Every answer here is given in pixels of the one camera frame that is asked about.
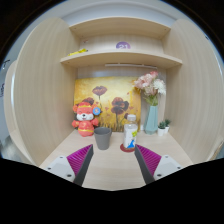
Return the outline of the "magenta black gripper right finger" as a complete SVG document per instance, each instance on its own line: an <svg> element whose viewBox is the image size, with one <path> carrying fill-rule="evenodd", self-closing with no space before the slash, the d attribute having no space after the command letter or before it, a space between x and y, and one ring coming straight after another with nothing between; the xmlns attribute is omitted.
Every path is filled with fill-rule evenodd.
<svg viewBox="0 0 224 224"><path fill-rule="evenodd" d="M182 169L181 165L169 155L161 156L138 144L135 145L134 154L146 184Z"/></svg>

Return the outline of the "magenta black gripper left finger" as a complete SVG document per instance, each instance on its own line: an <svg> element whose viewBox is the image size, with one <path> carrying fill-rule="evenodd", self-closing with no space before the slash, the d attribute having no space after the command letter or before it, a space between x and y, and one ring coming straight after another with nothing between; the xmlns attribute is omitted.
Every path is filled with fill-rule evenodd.
<svg viewBox="0 0 224 224"><path fill-rule="evenodd" d="M45 170L81 186L84 182L92 156L93 145L90 144L69 156L57 157Z"/></svg>

